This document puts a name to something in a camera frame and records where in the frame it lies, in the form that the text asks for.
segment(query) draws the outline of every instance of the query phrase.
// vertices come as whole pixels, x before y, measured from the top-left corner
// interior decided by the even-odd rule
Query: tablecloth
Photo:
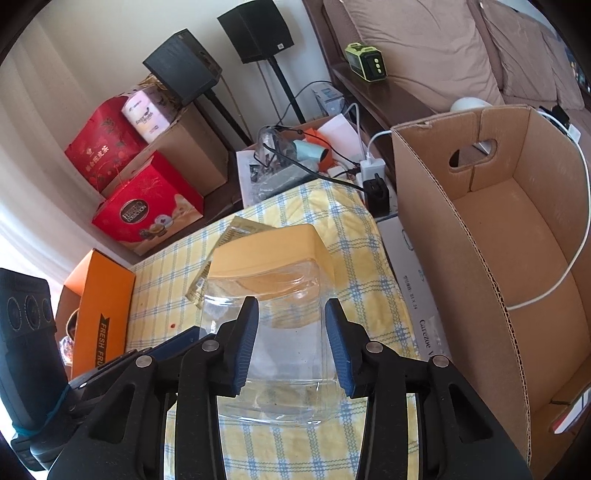
[[[408,311],[388,265],[378,228],[353,189],[316,180],[237,215],[280,227],[311,223],[335,266],[336,294],[349,320],[400,355],[418,358]],[[198,231],[137,264],[128,349],[155,346],[193,325],[200,312],[185,292],[232,217]],[[417,425],[409,405],[409,478],[417,477]],[[220,418],[229,480],[353,479],[366,400],[343,402],[337,418],[318,426],[280,428]],[[174,479],[175,409],[168,412],[166,480]]]

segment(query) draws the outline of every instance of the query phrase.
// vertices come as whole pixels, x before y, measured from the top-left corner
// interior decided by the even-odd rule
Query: transparent plastic box
[[[245,297],[259,301],[246,385],[236,398],[217,399],[220,415],[282,426],[335,416],[344,395],[324,325],[324,306],[335,296],[329,261],[311,225],[257,233],[215,251],[201,327],[216,333],[237,318]]]

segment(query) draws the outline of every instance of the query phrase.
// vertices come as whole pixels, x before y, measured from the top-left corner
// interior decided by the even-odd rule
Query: blue gripper pad
[[[246,325],[244,327],[244,332],[240,340],[240,345],[238,346],[238,351],[236,352],[236,361],[234,364],[234,382],[232,385],[234,387],[236,395],[238,395],[242,387],[246,385],[248,368],[251,365],[252,348],[255,344],[256,331],[258,329],[258,302],[255,299],[252,300],[252,303],[249,302],[249,304],[247,304],[246,302],[249,301],[249,299],[247,298],[238,316],[240,318],[243,314],[248,315]]]
[[[351,358],[347,351],[347,347],[345,346],[339,324],[336,320],[335,311],[329,303],[326,304],[324,316],[326,333],[329,337],[330,349],[332,350],[333,359],[335,360],[336,374],[339,377],[339,384],[345,391],[345,394],[350,397],[353,395],[355,389]]]

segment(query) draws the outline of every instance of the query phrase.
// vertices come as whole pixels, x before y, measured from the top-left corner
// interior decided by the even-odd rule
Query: black pole
[[[240,125],[238,125],[238,123],[234,120],[234,117],[230,115],[230,112],[226,110],[226,107],[224,107],[224,105],[220,102],[216,94],[213,93],[213,90],[209,89],[207,92],[205,92],[204,95],[213,104],[213,106],[217,108],[217,111],[222,114],[222,117],[226,119],[226,122],[230,124],[230,127],[234,129],[234,131],[237,133],[240,139],[246,144],[246,146],[249,147],[250,145],[252,145],[254,143],[252,141],[252,138],[246,135],[244,130],[240,128]]]
[[[306,119],[304,117],[304,114],[301,112],[300,106],[297,104],[296,97],[294,97],[294,92],[291,91],[291,88],[290,88],[289,84],[287,83],[287,80],[285,79],[283,72],[279,68],[279,64],[277,63],[275,57],[271,56],[267,60],[271,64],[271,68],[273,69],[273,72],[275,72],[275,75],[277,75],[277,78],[279,79],[279,83],[283,87],[283,90],[285,91],[285,94],[287,95],[287,98],[289,99],[291,106],[294,108],[294,112],[295,112],[295,115],[297,116],[297,119],[299,120],[299,122],[301,124],[305,124]]]

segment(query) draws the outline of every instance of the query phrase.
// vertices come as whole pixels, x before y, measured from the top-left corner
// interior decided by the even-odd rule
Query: gold packet
[[[216,244],[209,252],[205,263],[185,294],[186,299],[193,303],[198,309],[203,307],[207,275],[209,274],[209,268],[212,264],[213,251],[217,247],[227,244],[232,240],[252,235],[253,233],[266,232],[267,230],[273,230],[274,228],[275,227],[265,225],[264,223],[253,222],[252,220],[235,216],[230,222],[230,225],[228,225],[228,228],[224,230],[222,236],[217,240]]]

